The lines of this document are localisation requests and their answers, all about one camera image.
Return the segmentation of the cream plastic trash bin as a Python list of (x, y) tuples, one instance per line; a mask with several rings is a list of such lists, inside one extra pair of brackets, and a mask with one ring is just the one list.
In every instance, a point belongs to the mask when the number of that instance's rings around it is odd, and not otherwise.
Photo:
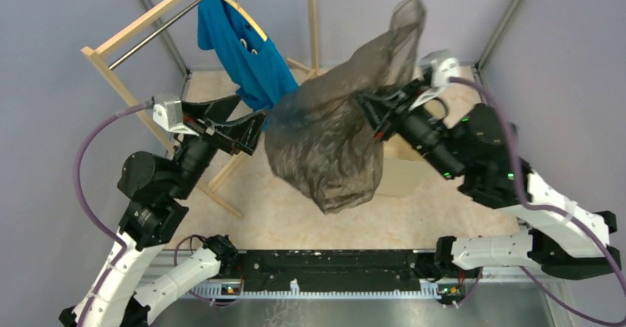
[(401, 136), (384, 144), (383, 172), (376, 195), (405, 197), (412, 194), (430, 166)]

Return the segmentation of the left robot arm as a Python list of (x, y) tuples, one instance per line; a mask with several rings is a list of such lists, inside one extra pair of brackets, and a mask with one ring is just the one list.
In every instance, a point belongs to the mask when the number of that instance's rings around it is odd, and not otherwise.
[(150, 284), (141, 284), (146, 270), (188, 213), (183, 201), (214, 156), (219, 151), (230, 155), (255, 152), (268, 112), (261, 109), (233, 119), (240, 102), (236, 94), (201, 103), (158, 94), (106, 119), (106, 125), (111, 125), (149, 110), (153, 121), (175, 134), (178, 141), (171, 158), (138, 151), (125, 160), (117, 188), (129, 203), (116, 230), (106, 227), (86, 201), (80, 167), (95, 133), (83, 141), (73, 168), (75, 193), (84, 213), (113, 246), (86, 296), (60, 313), (63, 326), (149, 326), (201, 282), (215, 276), (242, 276), (232, 242), (225, 235), (214, 235), (205, 238), (186, 261)]

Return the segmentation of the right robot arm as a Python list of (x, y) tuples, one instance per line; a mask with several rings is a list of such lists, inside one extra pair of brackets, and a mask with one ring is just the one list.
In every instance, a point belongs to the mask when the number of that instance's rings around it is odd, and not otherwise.
[(452, 128), (417, 103), (425, 84), (415, 80), (387, 97), (359, 93), (378, 140), (399, 135), (445, 179), (462, 178), (459, 191), (474, 202), (527, 224), (511, 235), (438, 240), (433, 268), (443, 277), (488, 266), (536, 268), (566, 280), (620, 273), (612, 212), (591, 213), (554, 188), (517, 154), (516, 128), (491, 106), (474, 106)]

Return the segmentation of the blue t-shirt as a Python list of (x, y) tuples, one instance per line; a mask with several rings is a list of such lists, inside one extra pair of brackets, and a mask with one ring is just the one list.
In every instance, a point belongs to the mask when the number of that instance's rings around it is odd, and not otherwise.
[(202, 0), (197, 7), (197, 45), (213, 50), (236, 94), (254, 111), (270, 109), (298, 83), (268, 36), (263, 42), (225, 1)]

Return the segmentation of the wooden clothes hanger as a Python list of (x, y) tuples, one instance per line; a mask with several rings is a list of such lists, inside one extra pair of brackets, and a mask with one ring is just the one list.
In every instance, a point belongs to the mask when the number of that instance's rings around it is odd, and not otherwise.
[(225, 1), (228, 5), (230, 5), (250, 26), (252, 30), (254, 30), (259, 38), (266, 42), (268, 40), (267, 34), (261, 29), (259, 24), (249, 15), (249, 13), (241, 7), (238, 3), (238, 0), (222, 0)]

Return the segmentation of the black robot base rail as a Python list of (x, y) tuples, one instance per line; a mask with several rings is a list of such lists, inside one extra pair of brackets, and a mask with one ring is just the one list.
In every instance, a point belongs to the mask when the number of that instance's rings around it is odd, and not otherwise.
[(467, 282), (477, 269), (437, 263), (418, 249), (240, 251), (216, 279), (243, 283), (244, 292), (285, 292), (292, 281), (302, 292), (409, 292), (444, 279)]

